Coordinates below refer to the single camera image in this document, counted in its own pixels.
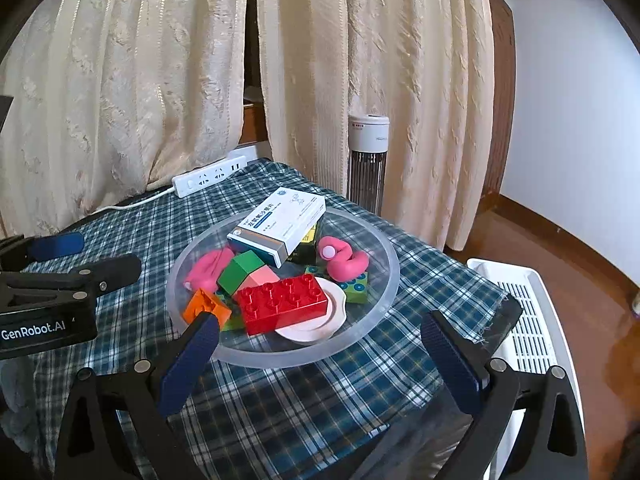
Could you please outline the orange building block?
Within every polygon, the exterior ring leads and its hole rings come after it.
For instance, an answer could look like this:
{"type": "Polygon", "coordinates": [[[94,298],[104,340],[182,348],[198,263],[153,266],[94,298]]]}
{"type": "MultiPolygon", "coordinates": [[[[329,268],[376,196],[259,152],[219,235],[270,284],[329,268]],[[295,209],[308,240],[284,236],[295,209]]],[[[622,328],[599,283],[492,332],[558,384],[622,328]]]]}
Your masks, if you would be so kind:
{"type": "Polygon", "coordinates": [[[231,314],[231,311],[216,297],[216,295],[199,288],[194,292],[191,300],[182,312],[182,318],[188,324],[191,324],[202,312],[215,315],[220,328],[228,321],[231,314]]]}

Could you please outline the yellow green tin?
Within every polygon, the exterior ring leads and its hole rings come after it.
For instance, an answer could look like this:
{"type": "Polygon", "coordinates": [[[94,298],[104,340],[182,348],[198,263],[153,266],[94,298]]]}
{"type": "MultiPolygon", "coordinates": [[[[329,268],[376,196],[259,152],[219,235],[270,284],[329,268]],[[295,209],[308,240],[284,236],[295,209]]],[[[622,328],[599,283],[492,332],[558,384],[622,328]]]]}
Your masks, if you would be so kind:
{"type": "Polygon", "coordinates": [[[292,254],[288,257],[288,261],[301,264],[302,266],[312,266],[317,259],[317,243],[321,233],[321,222],[316,222],[306,233],[292,254]]]}

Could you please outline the clear plastic bowl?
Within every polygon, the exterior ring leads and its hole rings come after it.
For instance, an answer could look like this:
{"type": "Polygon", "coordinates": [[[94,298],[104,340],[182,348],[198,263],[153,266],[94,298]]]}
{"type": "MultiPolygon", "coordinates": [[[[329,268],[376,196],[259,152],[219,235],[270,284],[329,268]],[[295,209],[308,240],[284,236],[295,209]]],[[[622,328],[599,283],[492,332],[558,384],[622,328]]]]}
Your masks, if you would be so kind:
{"type": "MultiPolygon", "coordinates": [[[[183,333],[188,324],[182,311],[192,294],[182,282],[196,260],[206,252],[223,248],[227,234],[248,215],[247,210],[212,224],[183,248],[172,265],[166,284],[166,308],[172,328],[183,333]]],[[[244,330],[229,330],[219,336],[213,358],[231,365],[261,368],[289,368],[311,364],[345,349],[352,349],[382,321],[392,306],[399,286],[400,267],[395,248],[387,235],[371,222],[350,212],[329,207],[322,217],[321,233],[346,240],[369,255],[368,298],[365,304],[348,304],[346,322],[331,338],[301,346],[276,333],[248,336],[244,330]]]]}

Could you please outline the pink round compact case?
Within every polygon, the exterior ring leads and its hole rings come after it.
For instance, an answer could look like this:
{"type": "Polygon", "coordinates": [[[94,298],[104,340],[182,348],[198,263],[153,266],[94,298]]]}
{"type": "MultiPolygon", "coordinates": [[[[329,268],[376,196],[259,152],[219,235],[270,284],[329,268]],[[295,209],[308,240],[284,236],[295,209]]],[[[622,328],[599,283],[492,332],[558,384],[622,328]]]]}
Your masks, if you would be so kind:
{"type": "Polygon", "coordinates": [[[294,344],[310,346],[328,340],[346,322],[346,294],[343,289],[326,278],[317,278],[317,281],[328,298],[326,313],[318,318],[276,330],[279,336],[294,342],[294,344]]]}

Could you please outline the white blue medicine box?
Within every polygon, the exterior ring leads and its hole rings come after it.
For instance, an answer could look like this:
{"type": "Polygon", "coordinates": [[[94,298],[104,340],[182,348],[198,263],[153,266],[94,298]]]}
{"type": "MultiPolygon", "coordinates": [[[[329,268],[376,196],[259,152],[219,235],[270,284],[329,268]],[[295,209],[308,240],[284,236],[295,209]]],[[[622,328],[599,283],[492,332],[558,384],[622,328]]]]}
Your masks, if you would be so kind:
{"type": "Polygon", "coordinates": [[[279,269],[325,212],[323,196],[278,188],[228,233],[227,240],[237,252],[251,250],[279,269]]]}

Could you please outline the white power strip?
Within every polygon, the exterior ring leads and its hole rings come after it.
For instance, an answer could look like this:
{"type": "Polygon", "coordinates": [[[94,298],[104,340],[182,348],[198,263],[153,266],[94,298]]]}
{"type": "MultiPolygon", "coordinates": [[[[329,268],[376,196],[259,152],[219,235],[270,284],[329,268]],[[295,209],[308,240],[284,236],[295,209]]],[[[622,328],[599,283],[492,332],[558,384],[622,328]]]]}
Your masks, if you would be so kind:
{"type": "Polygon", "coordinates": [[[245,168],[246,165],[247,160],[244,155],[227,157],[219,162],[173,177],[171,179],[172,189],[177,197],[185,198],[228,179],[232,174],[245,168]]]}

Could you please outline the white plastic basket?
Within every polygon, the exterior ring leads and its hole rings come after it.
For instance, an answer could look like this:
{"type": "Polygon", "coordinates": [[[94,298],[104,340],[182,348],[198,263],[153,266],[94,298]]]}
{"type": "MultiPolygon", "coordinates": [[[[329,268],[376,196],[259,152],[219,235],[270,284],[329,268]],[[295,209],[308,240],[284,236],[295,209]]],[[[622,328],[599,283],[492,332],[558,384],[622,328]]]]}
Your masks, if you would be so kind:
{"type": "Polygon", "coordinates": [[[495,351],[519,372],[542,374],[552,366],[563,367],[582,408],[579,384],[570,346],[559,315],[540,274],[527,266],[469,258],[466,266],[513,296],[522,314],[495,351]]]}

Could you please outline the right cream curtain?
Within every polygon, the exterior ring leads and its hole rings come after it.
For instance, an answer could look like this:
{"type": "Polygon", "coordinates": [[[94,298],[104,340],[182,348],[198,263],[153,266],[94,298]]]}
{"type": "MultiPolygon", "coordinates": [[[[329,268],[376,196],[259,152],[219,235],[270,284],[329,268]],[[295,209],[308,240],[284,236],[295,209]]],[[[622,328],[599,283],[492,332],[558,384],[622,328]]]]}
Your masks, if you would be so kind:
{"type": "Polygon", "coordinates": [[[345,193],[348,121],[390,120],[382,215],[462,249],[488,164],[488,0],[257,0],[273,157],[345,193]]]}

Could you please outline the red building brick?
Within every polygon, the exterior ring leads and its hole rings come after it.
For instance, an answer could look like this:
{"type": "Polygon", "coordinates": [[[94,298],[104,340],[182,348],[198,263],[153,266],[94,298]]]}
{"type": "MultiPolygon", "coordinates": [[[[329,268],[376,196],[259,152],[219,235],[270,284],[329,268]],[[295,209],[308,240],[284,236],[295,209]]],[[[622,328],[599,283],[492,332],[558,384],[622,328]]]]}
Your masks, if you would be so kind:
{"type": "Polygon", "coordinates": [[[320,318],[329,304],[316,277],[308,273],[244,288],[236,293],[235,301],[248,336],[320,318]]]}

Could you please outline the white tower heater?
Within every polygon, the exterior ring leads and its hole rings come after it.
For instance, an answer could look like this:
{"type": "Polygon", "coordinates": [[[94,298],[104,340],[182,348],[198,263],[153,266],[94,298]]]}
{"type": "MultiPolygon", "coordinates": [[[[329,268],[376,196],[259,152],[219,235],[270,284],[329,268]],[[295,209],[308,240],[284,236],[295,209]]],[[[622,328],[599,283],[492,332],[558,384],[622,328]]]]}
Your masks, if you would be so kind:
{"type": "Polygon", "coordinates": [[[360,207],[382,214],[390,118],[349,115],[349,199],[360,207]]]}

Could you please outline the cream curtain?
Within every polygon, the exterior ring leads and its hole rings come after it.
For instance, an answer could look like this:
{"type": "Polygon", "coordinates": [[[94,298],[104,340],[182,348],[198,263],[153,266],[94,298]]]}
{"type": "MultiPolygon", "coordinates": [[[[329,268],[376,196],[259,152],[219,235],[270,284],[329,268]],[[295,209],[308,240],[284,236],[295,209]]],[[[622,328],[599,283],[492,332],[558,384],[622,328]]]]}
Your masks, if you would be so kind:
{"type": "Polygon", "coordinates": [[[1,64],[1,232],[48,235],[226,156],[247,0],[43,0],[1,64]]]}
{"type": "Polygon", "coordinates": [[[257,0],[273,157],[345,193],[348,121],[390,120],[382,215],[462,249],[488,164],[488,0],[257,0]]]}

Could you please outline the blue plaid cloth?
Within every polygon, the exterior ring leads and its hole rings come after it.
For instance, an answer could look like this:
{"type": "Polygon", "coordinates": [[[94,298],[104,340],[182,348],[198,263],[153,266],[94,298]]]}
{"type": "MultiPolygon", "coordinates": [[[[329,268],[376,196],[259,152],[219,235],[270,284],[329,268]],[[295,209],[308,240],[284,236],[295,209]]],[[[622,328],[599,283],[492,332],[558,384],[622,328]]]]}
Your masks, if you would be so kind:
{"type": "MultiPolygon", "coordinates": [[[[317,185],[280,162],[259,159],[235,176],[184,200],[164,196],[75,224],[85,237],[76,256],[43,263],[65,272],[122,254],[141,259],[136,284],[103,297],[93,341],[36,354],[39,436],[35,470],[50,477],[70,384],[78,370],[126,370],[174,338],[165,304],[169,270],[209,226],[250,210],[277,188],[316,192],[317,185]]],[[[442,382],[425,352],[425,310],[442,310],[454,327],[480,339],[503,291],[463,264],[378,217],[371,223],[399,259],[399,287],[381,323],[343,352],[316,364],[254,370],[213,361],[170,426],[213,479],[307,479],[349,456],[406,415],[420,412],[442,382]]]]}

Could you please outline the pink foam hair roller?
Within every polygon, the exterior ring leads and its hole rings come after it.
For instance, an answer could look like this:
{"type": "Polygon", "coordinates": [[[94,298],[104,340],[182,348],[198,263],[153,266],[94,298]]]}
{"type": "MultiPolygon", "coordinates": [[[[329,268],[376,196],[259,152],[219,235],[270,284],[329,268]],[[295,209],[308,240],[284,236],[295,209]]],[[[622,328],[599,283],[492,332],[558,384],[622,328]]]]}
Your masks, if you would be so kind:
{"type": "Polygon", "coordinates": [[[321,237],[317,250],[320,258],[326,263],[326,273],[333,281],[349,282],[368,270],[368,254],[355,252],[352,246],[339,238],[321,237]]]}

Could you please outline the green block blue circles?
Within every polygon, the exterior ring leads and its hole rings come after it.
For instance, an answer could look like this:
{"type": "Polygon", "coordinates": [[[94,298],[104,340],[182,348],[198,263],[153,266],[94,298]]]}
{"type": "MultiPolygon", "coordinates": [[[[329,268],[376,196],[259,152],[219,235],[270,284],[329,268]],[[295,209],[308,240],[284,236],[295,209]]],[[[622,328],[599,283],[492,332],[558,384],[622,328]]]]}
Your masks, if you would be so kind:
{"type": "Polygon", "coordinates": [[[368,300],[369,272],[364,271],[348,282],[334,281],[323,266],[305,266],[304,272],[326,278],[343,289],[349,304],[365,304],[368,300]]]}

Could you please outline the pink green building block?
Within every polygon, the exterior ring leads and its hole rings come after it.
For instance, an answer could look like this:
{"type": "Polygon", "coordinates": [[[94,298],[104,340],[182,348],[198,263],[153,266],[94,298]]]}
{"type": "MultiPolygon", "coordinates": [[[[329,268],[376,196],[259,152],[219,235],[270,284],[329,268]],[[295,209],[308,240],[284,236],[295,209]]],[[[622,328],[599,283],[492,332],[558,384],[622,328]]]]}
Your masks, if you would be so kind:
{"type": "Polygon", "coordinates": [[[235,255],[222,270],[218,278],[219,287],[230,296],[244,288],[275,283],[280,278],[270,266],[267,266],[254,252],[241,252],[235,255]]]}

